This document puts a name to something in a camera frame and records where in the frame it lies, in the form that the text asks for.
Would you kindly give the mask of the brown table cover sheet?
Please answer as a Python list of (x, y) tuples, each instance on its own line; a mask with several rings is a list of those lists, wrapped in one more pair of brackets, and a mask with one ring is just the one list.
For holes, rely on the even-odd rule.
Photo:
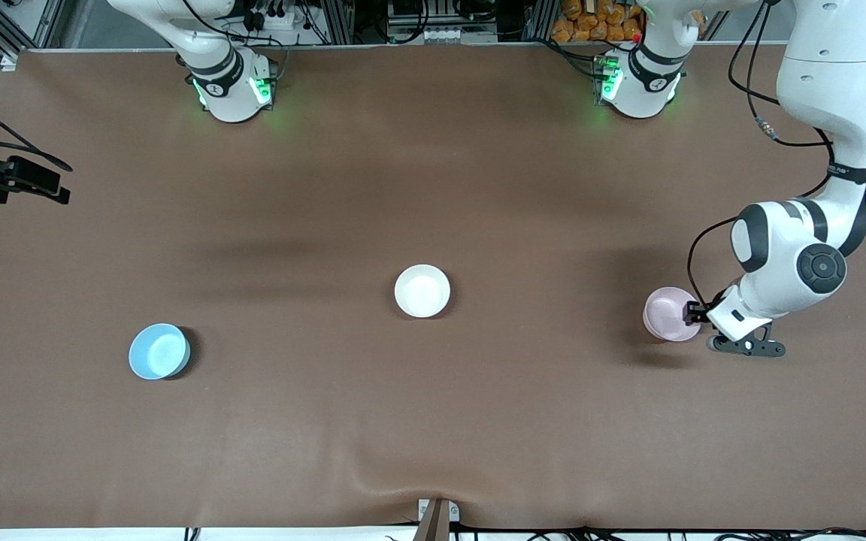
[[(0, 527), (866, 530), (866, 239), (780, 359), (661, 343), (695, 235), (822, 180), (695, 51), (660, 116), (533, 46), (292, 54), (271, 112), (169, 53), (27, 53), (0, 119), (74, 168), (0, 205)], [(439, 315), (394, 299), (446, 273)], [(177, 376), (128, 352), (182, 329)]]

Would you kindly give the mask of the white bowl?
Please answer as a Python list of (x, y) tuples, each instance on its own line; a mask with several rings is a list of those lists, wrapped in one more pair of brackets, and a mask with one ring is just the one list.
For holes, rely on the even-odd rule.
[(432, 264), (415, 264), (398, 275), (394, 284), (395, 304), (407, 316), (428, 319), (437, 316), (450, 301), (450, 280)]

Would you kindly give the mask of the blue bowl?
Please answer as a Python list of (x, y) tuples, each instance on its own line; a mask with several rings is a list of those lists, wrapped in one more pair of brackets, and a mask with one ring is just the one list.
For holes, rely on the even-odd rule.
[(145, 380), (177, 376), (192, 354), (182, 329), (171, 323), (155, 323), (135, 335), (128, 352), (132, 373)]

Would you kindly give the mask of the aluminium frame post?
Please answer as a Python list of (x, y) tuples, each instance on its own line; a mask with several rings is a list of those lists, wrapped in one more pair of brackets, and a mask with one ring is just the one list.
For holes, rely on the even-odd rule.
[(328, 27), (328, 41), (335, 46), (353, 44), (355, 0), (319, 0)]

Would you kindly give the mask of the pink bowl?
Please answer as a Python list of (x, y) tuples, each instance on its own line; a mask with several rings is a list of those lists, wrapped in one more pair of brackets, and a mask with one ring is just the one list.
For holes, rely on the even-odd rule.
[(662, 287), (646, 300), (643, 324), (651, 335), (667, 342), (689, 341), (701, 331), (700, 323), (686, 321), (686, 309), (697, 298), (677, 287)]

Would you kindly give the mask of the orange snack pile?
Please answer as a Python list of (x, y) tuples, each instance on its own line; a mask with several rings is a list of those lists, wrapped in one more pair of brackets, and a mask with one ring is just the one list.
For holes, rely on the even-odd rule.
[(647, 12), (635, 0), (558, 0), (553, 20), (555, 42), (637, 42)]

